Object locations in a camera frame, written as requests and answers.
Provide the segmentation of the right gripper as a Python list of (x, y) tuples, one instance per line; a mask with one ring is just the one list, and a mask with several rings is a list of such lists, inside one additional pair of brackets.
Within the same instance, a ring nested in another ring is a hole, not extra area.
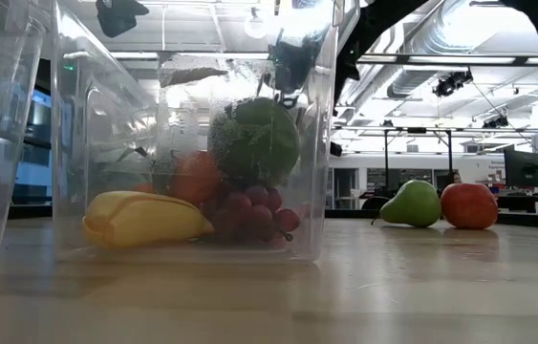
[(291, 94), (303, 87), (311, 68), (315, 65), (321, 42), (304, 38), (301, 45), (280, 40), (269, 47), (269, 59), (275, 67), (275, 87)]

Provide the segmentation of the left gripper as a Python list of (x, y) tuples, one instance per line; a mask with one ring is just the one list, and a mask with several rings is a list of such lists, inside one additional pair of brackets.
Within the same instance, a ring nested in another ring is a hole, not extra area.
[(149, 13), (138, 0), (96, 0), (97, 20), (102, 32), (110, 38), (137, 26), (137, 17)]

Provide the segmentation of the dark green apple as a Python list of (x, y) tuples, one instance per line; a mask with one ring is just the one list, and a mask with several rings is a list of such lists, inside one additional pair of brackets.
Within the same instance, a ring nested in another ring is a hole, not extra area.
[(207, 149), (226, 177), (273, 187), (296, 165), (300, 138), (285, 107), (270, 98), (252, 97), (216, 115), (209, 125)]

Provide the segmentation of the purple grape bunch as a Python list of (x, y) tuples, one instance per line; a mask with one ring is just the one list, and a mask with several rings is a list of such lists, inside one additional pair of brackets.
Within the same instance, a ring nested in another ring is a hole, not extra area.
[(273, 187), (253, 185), (239, 189), (228, 183), (202, 204), (202, 212), (213, 226), (203, 240), (224, 245), (279, 245), (293, 241), (301, 226), (295, 210), (283, 206)]

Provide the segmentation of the orange tomato cluster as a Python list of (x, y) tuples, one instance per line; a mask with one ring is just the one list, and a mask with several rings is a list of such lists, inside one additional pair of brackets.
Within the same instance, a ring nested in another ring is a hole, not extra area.
[(222, 179), (216, 160), (207, 151), (195, 151), (178, 159), (175, 171), (167, 176), (166, 186), (158, 186), (158, 178), (151, 183), (138, 183), (134, 191), (162, 194), (201, 205), (215, 193)]

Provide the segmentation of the green pear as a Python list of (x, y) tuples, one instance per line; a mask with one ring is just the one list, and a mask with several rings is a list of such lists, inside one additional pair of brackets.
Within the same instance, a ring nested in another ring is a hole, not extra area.
[(390, 224), (429, 227), (441, 217), (441, 200), (431, 183), (411, 180), (384, 204), (377, 219)]

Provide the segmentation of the yellow banana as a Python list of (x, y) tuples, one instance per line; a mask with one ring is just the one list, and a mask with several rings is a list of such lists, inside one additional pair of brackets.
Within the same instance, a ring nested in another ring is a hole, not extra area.
[(97, 195), (82, 218), (87, 240), (108, 248), (184, 242), (214, 232), (193, 204), (158, 194), (110, 191)]

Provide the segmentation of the red orange apple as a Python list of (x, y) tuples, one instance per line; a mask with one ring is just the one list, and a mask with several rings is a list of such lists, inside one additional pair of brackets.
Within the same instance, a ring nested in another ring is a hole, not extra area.
[(452, 183), (441, 193), (442, 217), (457, 228), (487, 229), (498, 219), (499, 208), (486, 185)]

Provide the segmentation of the round ceiling lamp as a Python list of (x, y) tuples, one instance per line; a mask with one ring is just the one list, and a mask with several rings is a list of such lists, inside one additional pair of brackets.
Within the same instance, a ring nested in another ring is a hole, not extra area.
[(268, 32), (267, 21), (257, 12), (251, 12), (244, 21), (244, 32), (251, 38), (263, 39)]

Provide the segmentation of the black ceiling spotlight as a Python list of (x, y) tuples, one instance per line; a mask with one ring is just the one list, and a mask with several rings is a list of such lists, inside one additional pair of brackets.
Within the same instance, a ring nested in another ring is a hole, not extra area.
[(466, 72), (454, 72), (438, 79), (438, 83), (433, 87), (432, 93), (436, 97), (450, 97), (460, 90), (465, 84), (474, 80), (470, 70)]
[(493, 118), (488, 118), (484, 121), (483, 129), (498, 129), (508, 127), (509, 122), (506, 115), (499, 115)]

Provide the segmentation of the black overhead light bar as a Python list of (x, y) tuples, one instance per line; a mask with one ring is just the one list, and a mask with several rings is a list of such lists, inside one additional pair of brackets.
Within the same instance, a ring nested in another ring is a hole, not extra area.
[[(122, 60), (157, 60), (158, 52), (113, 52), (107, 54)], [(180, 53), (178, 55), (267, 60), (268, 53)], [(358, 65), (410, 65), (410, 66), (470, 66), (470, 67), (538, 67), (538, 55), (487, 55), (487, 54), (364, 54)]]

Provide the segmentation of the black computer monitor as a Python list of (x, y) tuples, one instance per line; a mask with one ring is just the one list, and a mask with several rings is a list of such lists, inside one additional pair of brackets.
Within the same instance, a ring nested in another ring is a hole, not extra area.
[(507, 186), (538, 187), (538, 153), (506, 150), (504, 158)]

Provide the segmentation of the black gantry frame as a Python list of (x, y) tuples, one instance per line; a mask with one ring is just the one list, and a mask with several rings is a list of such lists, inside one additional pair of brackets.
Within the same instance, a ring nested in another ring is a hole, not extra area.
[(389, 173), (389, 141), (388, 141), (388, 135), (391, 132), (395, 132), (398, 135), (401, 133), (406, 134), (417, 134), (417, 135), (423, 135), (431, 133), (434, 136), (436, 136), (439, 140), (441, 140), (441, 137), (439, 136), (439, 133), (444, 133), (447, 136), (447, 140), (444, 140), (443, 143), (447, 146), (448, 152), (448, 170), (450, 173), (454, 171), (454, 165), (453, 165), (453, 149), (452, 149), (452, 136), (453, 132), (455, 131), (454, 128), (425, 128), (425, 127), (383, 127), (381, 129), (383, 132), (383, 138), (384, 138), (384, 169), (385, 169), (385, 191), (388, 192), (390, 190), (390, 173)]

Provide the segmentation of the silver ceiling duct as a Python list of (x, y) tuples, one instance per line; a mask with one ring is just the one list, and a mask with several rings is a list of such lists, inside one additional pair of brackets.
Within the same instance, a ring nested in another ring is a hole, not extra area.
[[(497, 0), (444, 0), (398, 52), (469, 54), (504, 28), (511, 14), (517, 13), (497, 3)], [(387, 96), (409, 97), (441, 73), (432, 66), (398, 66), (398, 77), (387, 87)]]

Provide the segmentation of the black table frame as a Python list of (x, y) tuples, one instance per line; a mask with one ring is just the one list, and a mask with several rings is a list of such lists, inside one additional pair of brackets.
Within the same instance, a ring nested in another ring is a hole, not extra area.
[[(52, 216), (50, 205), (12, 205), (9, 209), (8, 219), (32, 219)], [(347, 210), (326, 209), (326, 219), (374, 219), (378, 216), (377, 210)], [(538, 227), (538, 214), (500, 213), (497, 224), (509, 226)]]

